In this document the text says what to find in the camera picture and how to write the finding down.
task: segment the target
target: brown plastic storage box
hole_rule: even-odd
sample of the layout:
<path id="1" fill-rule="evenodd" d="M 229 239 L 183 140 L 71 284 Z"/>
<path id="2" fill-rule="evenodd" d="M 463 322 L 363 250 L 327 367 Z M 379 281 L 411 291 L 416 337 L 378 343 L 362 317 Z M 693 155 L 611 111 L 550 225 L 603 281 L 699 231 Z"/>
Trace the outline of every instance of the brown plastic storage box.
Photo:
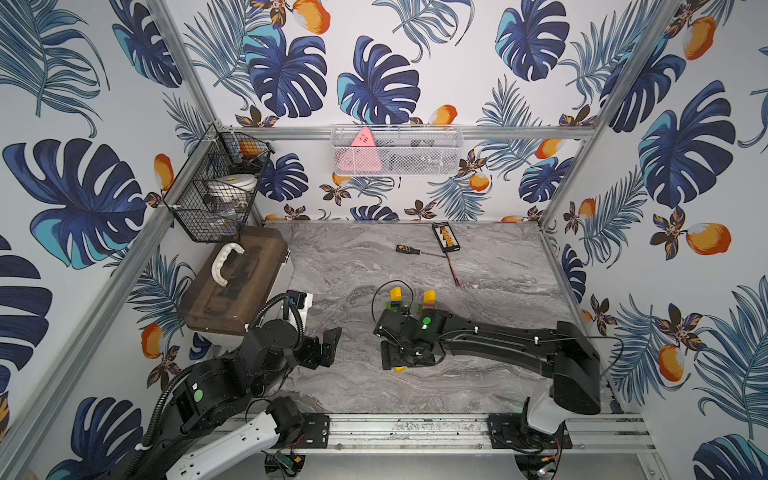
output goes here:
<path id="1" fill-rule="evenodd" d="M 288 244 L 278 230 L 244 227 L 239 245 L 244 254 L 232 251 L 221 268 L 227 286 L 216 283 L 210 266 L 225 243 L 217 243 L 197 278 L 184 294 L 179 315 L 199 333 L 242 336 L 245 325 L 266 303 Z"/>

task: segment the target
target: red wire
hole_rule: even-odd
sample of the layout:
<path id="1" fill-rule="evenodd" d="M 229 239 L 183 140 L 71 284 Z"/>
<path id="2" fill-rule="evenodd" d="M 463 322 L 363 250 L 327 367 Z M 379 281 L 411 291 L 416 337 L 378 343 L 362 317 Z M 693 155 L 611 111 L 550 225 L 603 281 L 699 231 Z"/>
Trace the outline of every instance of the red wire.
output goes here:
<path id="1" fill-rule="evenodd" d="M 451 275 L 453 275 L 453 281 L 456 283 L 456 286 L 461 286 L 461 284 L 458 282 L 458 278 L 456 278 L 456 272 L 453 271 L 453 265 L 451 264 L 451 257 L 448 256 L 448 252 L 445 252 L 445 258 L 448 259 L 448 267 L 451 269 Z"/>

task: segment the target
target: white container lid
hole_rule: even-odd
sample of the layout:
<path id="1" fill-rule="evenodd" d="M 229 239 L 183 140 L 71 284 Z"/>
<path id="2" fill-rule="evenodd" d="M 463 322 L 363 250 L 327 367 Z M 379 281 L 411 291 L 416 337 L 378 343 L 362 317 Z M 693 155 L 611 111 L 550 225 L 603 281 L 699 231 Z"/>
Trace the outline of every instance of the white container lid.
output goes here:
<path id="1" fill-rule="evenodd" d="M 258 179 L 252 174 L 235 174 L 219 177 L 216 180 L 240 188 L 246 192 L 253 190 L 258 183 Z"/>

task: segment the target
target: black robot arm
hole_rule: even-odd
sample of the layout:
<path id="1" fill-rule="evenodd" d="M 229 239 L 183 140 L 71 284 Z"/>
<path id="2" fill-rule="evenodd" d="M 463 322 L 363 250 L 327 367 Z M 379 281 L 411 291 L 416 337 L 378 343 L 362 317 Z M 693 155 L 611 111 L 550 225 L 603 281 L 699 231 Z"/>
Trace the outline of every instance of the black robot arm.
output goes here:
<path id="1" fill-rule="evenodd" d="M 374 333 L 383 338 L 382 368 L 434 366 L 446 355 L 479 356 L 553 379 L 553 400 L 571 412 L 600 412 L 600 356 L 573 323 L 520 329 L 478 323 L 446 310 L 417 319 L 384 310 Z"/>
<path id="2" fill-rule="evenodd" d="M 244 411 L 293 367 L 331 366 L 340 337 L 341 328 L 326 330 L 320 342 L 301 336 L 283 319 L 250 328 L 233 352 L 196 363 L 174 377 L 158 400 L 137 451 L 97 479 L 161 480 L 196 439 Z M 266 413 L 277 424 L 278 445 L 296 440 L 303 420 L 290 398 L 274 399 Z"/>

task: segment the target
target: black mounting plate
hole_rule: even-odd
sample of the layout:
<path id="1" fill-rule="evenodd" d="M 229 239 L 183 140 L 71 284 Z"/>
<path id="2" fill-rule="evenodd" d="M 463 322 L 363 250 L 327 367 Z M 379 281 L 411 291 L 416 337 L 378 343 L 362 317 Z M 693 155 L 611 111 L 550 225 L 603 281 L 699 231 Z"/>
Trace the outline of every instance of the black mounting plate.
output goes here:
<path id="1" fill-rule="evenodd" d="M 295 449 L 324 449 L 328 447 L 328 431 L 331 418 L 322 413 L 302 413 L 304 438 L 297 443 Z"/>
<path id="2" fill-rule="evenodd" d="M 491 437 L 491 447 L 496 449 L 520 449 L 536 450 L 540 445 L 545 450 L 558 448 L 555 439 L 560 440 L 563 450 L 573 448 L 571 436 L 565 431 L 565 422 L 554 435 L 547 435 L 534 429 L 528 429 L 526 438 L 522 438 L 522 430 L 525 417 L 523 413 L 492 413 L 488 415 L 488 434 Z"/>

